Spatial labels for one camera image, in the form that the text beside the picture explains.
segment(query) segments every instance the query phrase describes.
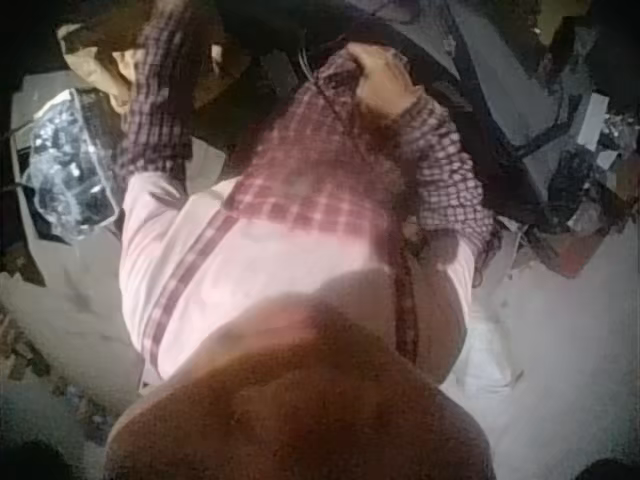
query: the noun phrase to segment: clear plastic bag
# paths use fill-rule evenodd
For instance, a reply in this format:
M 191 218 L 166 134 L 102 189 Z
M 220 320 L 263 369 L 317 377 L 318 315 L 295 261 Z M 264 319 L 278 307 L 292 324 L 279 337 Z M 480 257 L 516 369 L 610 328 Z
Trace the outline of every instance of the clear plastic bag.
M 67 90 L 34 123 L 23 183 L 34 188 L 36 208 L 67 241 L 86 237 L 118 215 L 111 173 L 117 140 L 104 101 L 98 92 Z

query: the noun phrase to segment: checkered sleeve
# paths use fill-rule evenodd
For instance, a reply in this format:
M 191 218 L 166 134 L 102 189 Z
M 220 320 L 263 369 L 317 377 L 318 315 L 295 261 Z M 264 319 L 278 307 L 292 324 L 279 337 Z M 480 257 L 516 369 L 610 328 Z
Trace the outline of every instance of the checkered sleeve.
M 138 39 L 133 98 L 116 165 L 124 185 L 142 172 L 184 183 L 200 65 L 195 17 L 189 8 L 157 11 Z
M 402 161 L 417 165 L 420 227 L 453 230 L 475 255 L 483 252 L 494 217 L 482 206 L 482 184 L 447 109 L 423 94 L 396 120 L 395 128 Z

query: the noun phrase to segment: person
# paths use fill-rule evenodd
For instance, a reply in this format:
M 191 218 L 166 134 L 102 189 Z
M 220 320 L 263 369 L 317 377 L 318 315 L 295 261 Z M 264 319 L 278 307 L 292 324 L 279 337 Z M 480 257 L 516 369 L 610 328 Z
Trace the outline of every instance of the person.
M 350 44 L 235 153 L 242 176 L 188 197 L 197 11 L 157 0 L 140 38 L 120 283 L 162 383 L 114 427 L 106 478 L 493 478 L 437 388 L 493 228 L 447 111 L 397 52 Z

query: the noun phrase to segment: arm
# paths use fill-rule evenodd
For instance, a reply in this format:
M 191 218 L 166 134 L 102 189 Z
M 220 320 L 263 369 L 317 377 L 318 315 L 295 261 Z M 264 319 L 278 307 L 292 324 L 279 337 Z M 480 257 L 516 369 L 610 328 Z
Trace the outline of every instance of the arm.
M 169 3 L 157 2 L 138 40 L 134 94 L 117 170 L 125 185 L 135 174 L 155 172 L 181 183 L 184 190 L 198 37 L 189 2 L 178 7 L 166 6 Z
M 117 163 L 127 187 L 120 288 L 134 344 L 144 318 L 140 298 L 152 287 L 164 239 L 187 200 L 185 162 L 191 157 L 198 38 L 189 2 L 179 8 L 167 5 L 158 1 L 139 38 L 134 94 Z
M 419 258 L 418 366 L 443 382 L 462 350 L 475 257 L 493 230 L 471 157 L 445 108 L 421 94 L 397 120 L 398 152 L 417 167 L 418 223 L 428 232 Z
M 401 161 L 417 167 L 418 224 L 481 253 L 494 227 L 482 184 L 448 111 L 424 93 L 394 122 Z
M 418 366 L 440 383 L 464 343 L 475 256 L 493 230 L 493 215 L 482 207 L 482 185 L 447 110 L 413 85 L 404 60 L 371 45 L 349 50 L 363 67 L 360 102 L 394 130 L 398 161 L 416 175 L 418 223 L 429 233 L 412 272 Z

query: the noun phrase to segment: hand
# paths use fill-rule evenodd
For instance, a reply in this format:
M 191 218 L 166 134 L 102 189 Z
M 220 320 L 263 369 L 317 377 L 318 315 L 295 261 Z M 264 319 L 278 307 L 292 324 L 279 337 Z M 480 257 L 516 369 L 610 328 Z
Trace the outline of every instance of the hand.
M 365 111 L 385 121 L 393 120 L 413 105 L 422 93 L 422 88 L 413 85 L 409 73 L 392 49 L 350 43 L 347 51 L 363 69 L 356 96 Z

